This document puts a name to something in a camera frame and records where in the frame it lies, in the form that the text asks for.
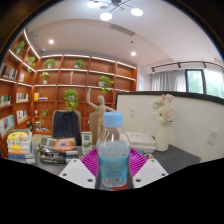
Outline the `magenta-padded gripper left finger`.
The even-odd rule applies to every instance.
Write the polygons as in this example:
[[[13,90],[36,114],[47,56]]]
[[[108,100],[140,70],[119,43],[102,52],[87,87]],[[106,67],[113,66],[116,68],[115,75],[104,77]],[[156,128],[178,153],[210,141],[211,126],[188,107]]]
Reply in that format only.
[[[72,159],[59,176],[78,186],[94,189],[98,175],[98,154],[93,149],[81,159]]]

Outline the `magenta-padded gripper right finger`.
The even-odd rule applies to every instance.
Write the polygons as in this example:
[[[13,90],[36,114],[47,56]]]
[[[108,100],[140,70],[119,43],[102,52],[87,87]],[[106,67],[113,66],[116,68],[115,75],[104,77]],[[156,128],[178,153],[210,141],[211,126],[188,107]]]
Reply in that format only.
[[[154,157],[147,159],[134,149],[130,150],[129,170],[134,188],[141,188],[168,176],[166,170]]]

